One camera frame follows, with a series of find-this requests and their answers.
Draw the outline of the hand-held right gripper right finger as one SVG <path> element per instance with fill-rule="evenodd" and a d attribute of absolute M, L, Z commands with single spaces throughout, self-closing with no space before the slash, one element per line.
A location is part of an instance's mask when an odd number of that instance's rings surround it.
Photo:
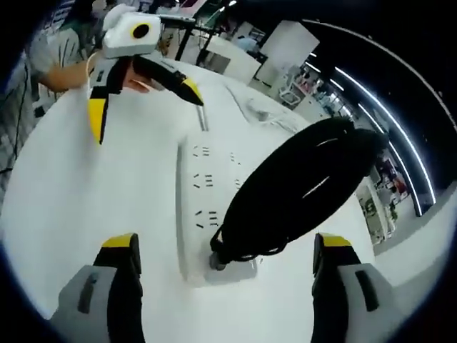
<path fill-rule="evenodd" d="M 316 234 L 313 276 L 312 342 L 387 342 L 402 322 L 393 287 L 347 239 Z"/>

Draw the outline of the person's left hand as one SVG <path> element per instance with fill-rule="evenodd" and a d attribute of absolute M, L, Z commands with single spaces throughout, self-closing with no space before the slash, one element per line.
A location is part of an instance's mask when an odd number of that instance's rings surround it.
<path fill-rule="evenodd" d="M 162 91 L 164 89 L 163 86 L 154 79 L 136 73 L 132 66 L 126 70 L 123 88 L 129 88 L 140 93 L 148 93 L 152 89 L 157 91 Z"/>

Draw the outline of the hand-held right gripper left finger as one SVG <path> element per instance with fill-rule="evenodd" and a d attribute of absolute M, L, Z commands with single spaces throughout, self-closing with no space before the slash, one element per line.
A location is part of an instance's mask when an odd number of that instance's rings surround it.
<path fill-rule="evenodd" d="M 64 342 L 143 342 L 139 236 L 106 240 L 59 293 L 50 323 Z"/>

